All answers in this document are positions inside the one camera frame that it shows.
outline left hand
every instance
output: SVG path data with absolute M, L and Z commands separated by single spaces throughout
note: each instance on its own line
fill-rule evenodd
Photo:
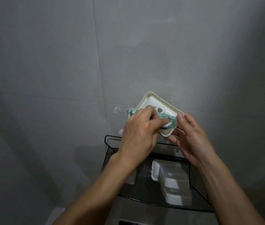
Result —
M 124 126 L 118 151 L 120 159 L 135 169 L 155 146 L 158 129 L 169 122 L 168 118 L 159 118 L 150 105 L 133 114 Z

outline green cleaning cloth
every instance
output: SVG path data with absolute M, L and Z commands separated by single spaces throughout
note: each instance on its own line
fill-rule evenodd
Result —
M 127 109 L 127 120 L 130 118 L 130 116 L 132 116 L 133 114 L 135 114 L 136 112 L 138 112 L 138 110 L 134 109 L 134 108 L 128 108 Z M 171 121 L 162 126 L 161 129 L 166 130 L 169 128 L 174 128 L 175 126 L 177 126 L 177 120 L 176 120 L 176 116 L 174 115 L 169 115 L 169 114 L 165 114 L 165 113 L 158 113 L 160 118 L 169 118 Z

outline forearm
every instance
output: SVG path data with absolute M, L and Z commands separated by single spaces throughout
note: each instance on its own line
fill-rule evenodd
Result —
M 265 225 L 265 221 L 216 154 L 201 162 L 198 171 L 221 225 Z
M 104 224 L 113 201 L 133 168 L 114 154 L 100 177 L 55 221 L 59 224 Z

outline wall shelf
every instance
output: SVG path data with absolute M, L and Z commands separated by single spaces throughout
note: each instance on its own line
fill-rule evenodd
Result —
M 110 157 L 118 151 L 118 148 L 112 148 L 107 144 L 106 142 L 107 137 L 120 138 L 117 136 L 110 136 L 110 135 L 105 136 L 104 142 L 108 146 L 108 150 L 105 155 L 101 172 L 108 163 Z M 192 192 L 192 201 L 193 201 L 191 206 L 171 205 L 165 201 L 161 191 L 160 183 L 158 181 L 153 181 L 151 178 L 151 166 L 152 166 L 152 161 L 154 159 L 167 160 L 167 161 L 180 163 L 181 168 L 189 176 L 189 183 L 190 183 L 190 189 Z M 192 210 L 199 212 L 213 212 L 213 209 L 207 198 L 206 190 L 204 188 L 204 185 L 197 170 L 185 158 L 180 158 L 175 156 L 150 153 L 147 159 L 145 159 L 145 161 L 142 162 L 137 167 L 137 174 L 134 184 L 130 185 L 125 183 L 121 188 L 121 190 L 119 191 L 118 196 L 162 207 Z

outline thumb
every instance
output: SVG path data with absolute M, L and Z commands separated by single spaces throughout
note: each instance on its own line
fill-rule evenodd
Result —
M 160 127 L 164 126 L 165 124 L 168 124 L 171 120 L 169 118 L 156 118 L 154 120 L 151 120 L 151 128 L 153 132 L 158 130 Z
M 187 136 L 190 136 L 193 132 L 193 127 L 185 119 L 183 113 L 177 114 L 178 124 L 182 127 L 182 130 L 186 133 Z

